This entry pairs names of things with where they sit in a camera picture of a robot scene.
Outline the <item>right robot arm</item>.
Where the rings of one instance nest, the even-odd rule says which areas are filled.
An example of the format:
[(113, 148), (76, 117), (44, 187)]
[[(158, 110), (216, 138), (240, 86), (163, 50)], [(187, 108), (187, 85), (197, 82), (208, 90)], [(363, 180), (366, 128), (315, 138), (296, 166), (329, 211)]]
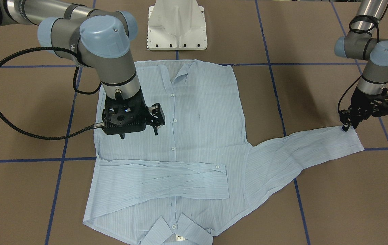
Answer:
[(58, 141), (101, 128), (107, 135), (141, 132), (151, 126), (155, 135), (165, 124), (159, 103), (148, 107), (141, 90), (130, 52), (130, 42), (138, 34), (135, 18), (125, 11), (108, 12), (61, 0), (0, 0), (0, 26), (35, 25), (40, 46), (16, 52), (0, 61), (37, 51), (50, 51), (76, 65), (73, 88), (79, 68), (94, 68), (100, 79), (96, 92), (106, 96), (102, 121), (61, 137), (45, 137), (26, 132), (12, 124), (0, 111), (0, 118), (13, 130), (33, 138)]

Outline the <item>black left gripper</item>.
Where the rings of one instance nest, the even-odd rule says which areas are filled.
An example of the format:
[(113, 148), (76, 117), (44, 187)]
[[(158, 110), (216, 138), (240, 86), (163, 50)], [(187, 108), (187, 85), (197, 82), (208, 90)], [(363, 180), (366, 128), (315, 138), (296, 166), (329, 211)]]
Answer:
[(350, 127), (373, 117), (388, 115), (388, 88), (382, 88), (381, 93), (369, 95), (356, 88), (351, 96), (351, 105), (346, 110), (339, 111), (339, 120), (342, 130), (348, 132)]

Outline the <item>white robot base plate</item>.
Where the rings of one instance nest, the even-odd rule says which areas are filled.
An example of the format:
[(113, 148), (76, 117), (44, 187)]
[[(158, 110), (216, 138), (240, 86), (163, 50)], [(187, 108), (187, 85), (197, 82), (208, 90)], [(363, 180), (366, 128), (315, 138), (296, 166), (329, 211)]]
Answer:
[(149, 51), (201, 51), (207, 47), (205, 11), (196, 0), (157, 0), (149, 7)]

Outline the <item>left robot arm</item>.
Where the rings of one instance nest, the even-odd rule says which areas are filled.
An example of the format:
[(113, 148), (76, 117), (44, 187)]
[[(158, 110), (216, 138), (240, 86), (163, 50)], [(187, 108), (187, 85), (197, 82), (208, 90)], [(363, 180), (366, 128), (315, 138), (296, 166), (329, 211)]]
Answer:
[(356, 129), (373, 117), (388, 115), (388, 39), (379, 36), (379, 24), (388, 9), (388, 0), (362, 0), (355, 17), (348, 24), (346, 36), (335, 44), (339, 57), (367, 61), (359, 78), (351, 105), (337, 109), (342, 130)]

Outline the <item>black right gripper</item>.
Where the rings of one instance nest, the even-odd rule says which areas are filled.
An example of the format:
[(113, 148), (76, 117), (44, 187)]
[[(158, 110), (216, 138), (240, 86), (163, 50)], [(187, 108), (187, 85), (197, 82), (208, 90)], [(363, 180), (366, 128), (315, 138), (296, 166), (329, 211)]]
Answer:
[(115, 99), (106, 96), (102, 121), (106, 135), (119, 135), (122, 139), (127, 133), (144, 131), (146, 126), (151, 126), (158, 135), (158, 129), (166, 124), (161, 105), (148, 107), (142, 92), (129, 99), (123, 99), (121, 93), (116, 93)]

